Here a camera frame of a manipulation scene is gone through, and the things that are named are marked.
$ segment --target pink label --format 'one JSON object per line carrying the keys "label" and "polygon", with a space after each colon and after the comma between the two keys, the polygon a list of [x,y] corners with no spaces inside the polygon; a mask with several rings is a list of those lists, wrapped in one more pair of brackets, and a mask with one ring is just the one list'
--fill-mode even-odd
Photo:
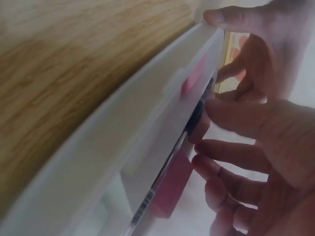
{"label": "pink label", "polygon": [[206,55],[204,55],[202,59],[197,63],[195,68],[192,70],[192,73],[185,80],[185,82],[182,85],[182,95],[189,93],[191,88],[195,85],[197,80],[200,78],[205,68],[206,59],[207,59]]}

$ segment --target hand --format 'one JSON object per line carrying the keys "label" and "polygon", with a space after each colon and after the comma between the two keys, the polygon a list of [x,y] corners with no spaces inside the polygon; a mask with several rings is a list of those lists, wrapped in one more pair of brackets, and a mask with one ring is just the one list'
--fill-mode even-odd
{"label": "hand", "polygon": [[314,25],[313,0],[274,0],[255,8],[227,7],[204,13],[205,21],[227,31],[251,33],[240,55],[218,74],[217,82],[242,71],[236,90],[222,100],[261,101],[288,98]]}
{"label": "hand", "polygon": [[[207,181],[208,206],[217,213],[211,236],[311,236],[315,232],[315,110],[287,101],[266,104],[208,100],[218,126],[258,139],[260,147],[204,140],[192,163]],[[213,160],[268,174],[252,181]],[[258,210],[244,206],[254,205]]]}

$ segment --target wood grain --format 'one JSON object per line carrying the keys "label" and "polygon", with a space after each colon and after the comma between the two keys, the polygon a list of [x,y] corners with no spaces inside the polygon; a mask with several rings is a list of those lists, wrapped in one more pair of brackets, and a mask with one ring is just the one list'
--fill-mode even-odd
{"label": "wood grain", "polygon": [[197,0],[0,0],[0,215]]}

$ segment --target fingernail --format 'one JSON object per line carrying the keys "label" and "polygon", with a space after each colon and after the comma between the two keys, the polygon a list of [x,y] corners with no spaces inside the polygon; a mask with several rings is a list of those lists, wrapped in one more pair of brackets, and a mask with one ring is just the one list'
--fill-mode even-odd
{"label": "fingernail", "polygon": [[215,21],[216,23],[223,23],[225,21],[225,18],[221,11],[219,10],[207,10],[203,13],[203,17],[206,22],[212,22]]}

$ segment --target plastic container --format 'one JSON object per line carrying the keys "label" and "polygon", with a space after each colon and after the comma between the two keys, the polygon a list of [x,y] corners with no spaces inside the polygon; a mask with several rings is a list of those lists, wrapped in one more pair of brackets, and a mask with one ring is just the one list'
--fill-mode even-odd
{"label": "plastic container", "polygon": [[[200,23],[132,76],[51,157],[0,235],[124,235],[216,73],[222,42],[222,30]],[[203,73],[181,97],[203,57]]]}

